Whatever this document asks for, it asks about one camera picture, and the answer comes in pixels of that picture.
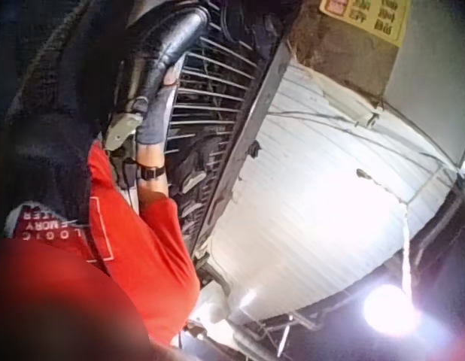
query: cable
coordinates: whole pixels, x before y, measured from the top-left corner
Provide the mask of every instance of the cable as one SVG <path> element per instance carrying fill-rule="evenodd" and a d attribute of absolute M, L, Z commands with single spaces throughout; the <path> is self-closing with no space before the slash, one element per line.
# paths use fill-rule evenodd
<path fill-rule="evenodd" d="M 232 43 L 236 43 L 236 40 L 234 40 L 233 37 L 231 36 L 231 33 L 229 32 L 229 28 L 227 26 L 227 18 L 226 18 L 227 1 L 228 0 L 222 0 L 220 3 L 220 28 L 223 31 L 224 37 L 228 41 Z"/>
<path fill-rule="evenodd" d="M 462 198 L 462 201 L 465 204 L 465 193 L 463 192 L 463 189 L 457 185 L 457 182 L 454 182 L 453 179 L 451 179 L 450 175 L 445 169 L 443 170 L 443 173 L 448 178 L 448 180 L 453 184 L 454 192 L 457 193 L 457 195 Z"/>
<path fill-rule="evenodd" d="M 390 151 L 392 153 L 395 153 L 396 155 L 401 156 L 402 158 L 404 158 L 404 160 L 407 160 L 407 161 L 415 164 L 417 167 L 423 169 L 426 173 L 428 173 L 428 174 L 432 173 L 432 171 L 430 169 L 424 167 L 422 164 L 418 163 L 417 161 L 415 161 L 415 160 L 413 160 L 411 158 L 408 158 L 407 156 L 403 155 L 401 152 L 398 152 L 397 150 L 386 147 L 383 144 L 378 143 L 377 141 L 372 141 L 371 139 L 363 137 L 362 135 L 358 135 L 356 133 L 353 133 L 350 129 L 344 129 L 344 128 L 341 128 L 339 126 L 334 126 L 333 124 L 328 124 L 328 123 L 321 122 L 319 120 L 314 120 L 314 119 L 309 119 L 309 118 L 304 118 L 304 117 L 292 117 L 292 116 L 287 117 L 285 115 L 272 114 L 272 113 L 268 113 L 268 115 L 272 115 L 274 117 L 284 117 L 284 118 L 287 118 L 287 119 L 305 120 L 305 121 L 309 121 L 309 122 L 312 122 L 312 123 L 320 124 L 322 126 L 329 126 L 330 128 L 339 130 L 340 132 L 343 132 L 343 133 L 347 133 L 347 134 L 352 135 L 352 136 L 354 136 L 356 138 L 363 139 L 364 141 L 368 141 L 371 144 L 374 144 L 374 145 L 376 145 L 378 147 L 381 147 L 381 148 L 383 148 L 385 150 L 388 150 L 388 151 Z"/>
<path fill-rule="evenodd" d="M 182 350 L 182 330 L 178 333 L 178 348 Z"/>
<path fill-rule="evenodd" d="M 279 115 L 288 115 L 288 114 L 312 115 L 313 117 L 325 118 L 325 119 L 330 119 L 330 120 L 341 120 L 346 123 L 356 124 L 355 122 L 351 122 L 350 120 L 347 120 L 346 118 L 340 115 L 329 115 L 329 114 L 324 114 L 324 113 L 315 113 L 312 111 L 269 111 L 268 112 L 268 115 L 279 116 Z"/>
<path fill-rule="evenodd" d="M 129 179 L 127 179 L 127 176 L 126 176 L 126 163 L 127 164 L 135 164 L 134 160 L 132 158 L 125 158 L 123 161 L 122 161 L 122 176 L 124 177 L 124 182 L 126 183 L 126 187 L 127 187 L 127 195 L 129 196 L 129 202 L 130 202 L 130 206 L 132 207 L 132 209 L 134 208 L 134 204 L 132 203 L 132 197 L 130 195 L 130 185 L 129 185 Z"/>

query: yellow sign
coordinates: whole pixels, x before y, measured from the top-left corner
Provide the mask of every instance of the yellow sign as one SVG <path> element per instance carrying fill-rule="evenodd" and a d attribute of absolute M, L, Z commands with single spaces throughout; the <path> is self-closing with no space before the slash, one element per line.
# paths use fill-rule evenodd
<path fill-rule="evenodd" d="M 357 26 L 401 46 L 405 37 L 410 0 L 322 0 L 326 15 Z"/>

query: white ceiling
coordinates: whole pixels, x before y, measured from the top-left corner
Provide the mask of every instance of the white ceiling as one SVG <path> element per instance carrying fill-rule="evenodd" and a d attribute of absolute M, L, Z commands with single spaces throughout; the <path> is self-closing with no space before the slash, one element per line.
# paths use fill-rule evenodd
<path fill-rule="evenodd" d="M 294 62 L 269 111 L 338 115 Z M 359 179 L 357 168 L 402 199 L 438 168 L 392 138 L 305 114 L 269 115 L 257 140 L 262 150 L 246 161 L 208 243 L 211 264 L 232 284 L 229 304 L 238 322 L 246 295 L 242 310 L 254 319 L 283 314 L 345 289 L 401 248 L 400 207 Z M 441 174 L 412 203 L 412 234 L 443 203 L 446 184 Z"/>

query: black watch strap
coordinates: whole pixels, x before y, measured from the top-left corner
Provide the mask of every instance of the black watch strap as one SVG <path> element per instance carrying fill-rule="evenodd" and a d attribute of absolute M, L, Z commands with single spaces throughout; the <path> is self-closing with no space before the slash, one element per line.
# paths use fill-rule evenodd
<path fill-rule="evenodd" d="M 166 167 L 146 167 L 145 165 L 137 164 L 137 178 L 141 178 L 144 181 L 150 181 L 156 179 L 166 173 Z"/>

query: person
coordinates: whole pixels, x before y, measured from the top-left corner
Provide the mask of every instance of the person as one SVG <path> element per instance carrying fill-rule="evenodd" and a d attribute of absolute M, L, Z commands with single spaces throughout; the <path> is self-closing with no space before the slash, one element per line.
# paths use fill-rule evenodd
<path fill-rule="evenodd" d="M 140 315 L 156 355 L 175 359 L 165 346 L 192 311 L 199 281 L 168 194 L 161 112 L 178 85 L 174 64 L 207 28 L 208 13 L 198 1 L 167 2 L 125 30 L 130 6 L 124 3 L 94 0 L 74 11 L 45 44 L 12 104 L 0 137 L 0 230 L 16 243 L 9 240 L 0 250 L 0 310 L 6 310 L 0 324 L 22 325 L 15 327 L 22 335 L 31 318 L 11 323 L 7 315 L 38 305 L 46 311 L 38 312 L 40 320 L 32 317 L 35 326 L 55 320 L 52 329 L 59 323 L 81 338 L 98 330 L 108 340 L 101 350 L 110 353 L 119 339 L 140 338 L 127 325 L 141 329 L 140 322 L 124 321 L 134 316 L 118 316 L 128 301 L 105 285 L 112 280 Z M 99 140 L 107 137 L 111 109 L 143 117 L 135 137 L 138 214 L 117 191 Z M 91 314 L 102 326 L 70 326 Z M 103 336 L 111 325 L 120 337 Z M 53 333 L 45 328 L 45 335 Z M 51 347 L 48 338 L 37 337 L 35 344 Z M 143 350 L 131 344 L 127 350 Z M 112 359 L 109 353 L 105 359 Z"/>

